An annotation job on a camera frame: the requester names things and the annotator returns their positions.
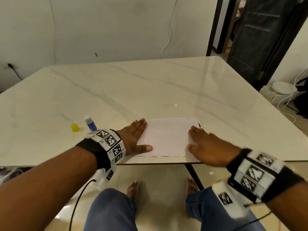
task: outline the person's left hand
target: person's left hand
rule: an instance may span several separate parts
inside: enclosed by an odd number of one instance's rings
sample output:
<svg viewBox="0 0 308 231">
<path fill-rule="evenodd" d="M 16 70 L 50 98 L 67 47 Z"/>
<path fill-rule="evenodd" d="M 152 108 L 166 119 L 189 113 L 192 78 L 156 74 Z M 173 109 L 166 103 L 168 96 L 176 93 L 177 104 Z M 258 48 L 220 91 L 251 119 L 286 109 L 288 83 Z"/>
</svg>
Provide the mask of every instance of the person's left hand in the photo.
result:
<svg viewBox="0 0 308 231">
<path fill-rule="evenodd" d="M 151 145 L 137 145 L 137 142 L 146 127 L 147 122 L 143 118 L 139 121 L 135 120 L 129 126 L 117 131 L 117 133 L 121 136 L 121 139 L 123 140 L 126 149 L 125 155 L 141 154 L 153 150 L 153 147 Z"/>
</svg>

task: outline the black table leg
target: black table leg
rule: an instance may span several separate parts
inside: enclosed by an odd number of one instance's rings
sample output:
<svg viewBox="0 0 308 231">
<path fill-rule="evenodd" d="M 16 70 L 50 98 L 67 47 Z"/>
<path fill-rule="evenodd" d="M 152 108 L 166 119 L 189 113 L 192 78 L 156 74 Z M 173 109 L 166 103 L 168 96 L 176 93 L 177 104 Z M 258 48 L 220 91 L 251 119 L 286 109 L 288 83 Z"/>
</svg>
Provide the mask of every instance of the black table leg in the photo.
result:
<svg viewBox="0 0 308 231">
<path fill-rule="evenodd" d="M 195 169 L 193 168 L 192 164 L 185 164 L 185 167 L 187 168 L 188 172 L 190 173 L 192 179 L 195 181 L 196 185 L 198 186 L 199 190 L 204 190 L 204 187 L 197 175 L 197 173 L 195 172 Z"/>
</svg>

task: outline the white paper sheet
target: white paper sheet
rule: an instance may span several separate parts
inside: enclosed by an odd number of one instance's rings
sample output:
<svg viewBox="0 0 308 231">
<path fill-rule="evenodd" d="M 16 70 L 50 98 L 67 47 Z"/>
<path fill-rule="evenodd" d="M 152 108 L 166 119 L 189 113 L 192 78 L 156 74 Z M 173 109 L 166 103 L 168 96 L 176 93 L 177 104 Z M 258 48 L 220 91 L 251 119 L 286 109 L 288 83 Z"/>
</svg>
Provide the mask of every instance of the white paper sheet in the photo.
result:
<svg viewBox="0 0 308 231">
<path fill-rule="evenodd" d="M 193 140 L 188 134 L 191 126 L 201 125 L 197 118 L 169 118 L 147 120 L 147 128 L 138 141 L 138 145 L 149 144 L 153 146 L 151 152 L 138 156 L 190 156 L 186 150 L 188 143 Z"/>
</svg>

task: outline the door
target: door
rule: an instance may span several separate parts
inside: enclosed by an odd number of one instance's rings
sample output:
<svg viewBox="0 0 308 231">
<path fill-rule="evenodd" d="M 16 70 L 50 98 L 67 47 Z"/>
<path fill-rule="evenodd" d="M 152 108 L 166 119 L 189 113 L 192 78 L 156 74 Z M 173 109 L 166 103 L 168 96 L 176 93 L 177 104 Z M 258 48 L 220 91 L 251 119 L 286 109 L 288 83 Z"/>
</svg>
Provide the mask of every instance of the door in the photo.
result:
<svg viewBox="0 0 308 231">
<path fill-rule="evenodd" d="M 272 54 L 298 0 L 247 0 L 227 63 L 250 84 Z"/>
</svg>

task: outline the white table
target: white table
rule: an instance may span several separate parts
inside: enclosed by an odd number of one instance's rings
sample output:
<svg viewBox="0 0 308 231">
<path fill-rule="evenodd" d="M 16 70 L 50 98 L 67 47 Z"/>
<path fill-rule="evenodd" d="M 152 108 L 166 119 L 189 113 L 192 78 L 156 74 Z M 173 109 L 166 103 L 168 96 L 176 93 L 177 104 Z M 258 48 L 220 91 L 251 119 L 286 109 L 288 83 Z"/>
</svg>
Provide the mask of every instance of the white table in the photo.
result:
<svg viewBox="0 0 308 231">
<path fill-rule="evenodd" d="M 282 160 L 308 160 L 308 138 L 219 57 L 49 66 L 0 95 L 0 166 L 33 166 L 97 127 L 197 117 L 208 132 Z M 72 132 L 77 123 L 81 132 Z M 119 164 L 197 163 L 131 157 Z"/>
</svg>

